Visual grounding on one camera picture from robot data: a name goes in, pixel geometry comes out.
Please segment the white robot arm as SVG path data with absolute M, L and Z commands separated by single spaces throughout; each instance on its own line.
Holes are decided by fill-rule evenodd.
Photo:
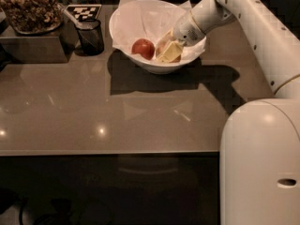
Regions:
M 300 40 L 261 0 L 202 0 L 166 37 L 163 55 L 236 19 L 273 97 L 228 118 L 219 148 L 220 225 L 300 225 Z

